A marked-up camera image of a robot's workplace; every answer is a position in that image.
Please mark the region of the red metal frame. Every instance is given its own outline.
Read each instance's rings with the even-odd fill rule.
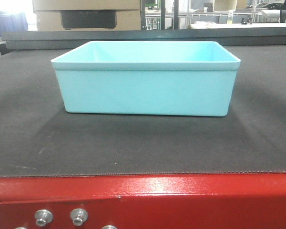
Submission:
[[[286,229],[286,173],[0,178],[0,229]]]

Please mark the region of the silver knob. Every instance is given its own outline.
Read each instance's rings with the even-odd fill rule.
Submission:
[[[53,220],[53,215],[50,211],[42,209],[35,213],[36,225],[39,227],[44,227],[46,224],[51,223]]]
[[[105,227],[103,227],[102,229],[117,229],[115,226],[112,225],[107,225]]]
[[[87,221],[88,213],[84,209],[77,208],[71,212],[70,217],[75,226],[81,226],[84,222]]]

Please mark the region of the black conveyor belt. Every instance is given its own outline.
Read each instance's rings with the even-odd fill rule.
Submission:
[[[286,46],[242,60],[226,117],[69,114],[50,60],[0,57],[0,177],[286,172]]]

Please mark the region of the table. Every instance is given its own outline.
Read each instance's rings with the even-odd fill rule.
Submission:
[[[286,46],[242,60],[226,117],[69,114],[50,60],[0,57],[0,228],[286,228]]]
[[[216,23],[197,23],[191,24],[192,29],[237,29],[237,28],[271,28],[286,27],[286,23],[253,23],[242,25],[240,23],[233,24],[216,24]]]

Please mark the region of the cardboard box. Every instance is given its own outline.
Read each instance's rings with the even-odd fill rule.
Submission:
[[[140,10],[140,0],[32,0],[35,11]]]
[[[247,6],[246,0],[237,0],[237,8],[238,9],[245,9]]]
[[[71,29],[67,30],[61,24],[61,12],[54,11],[36,11],[38,31],[124,31],[141,30],[141,12],[140,10],[117,10],[117,25],[114,29]]]

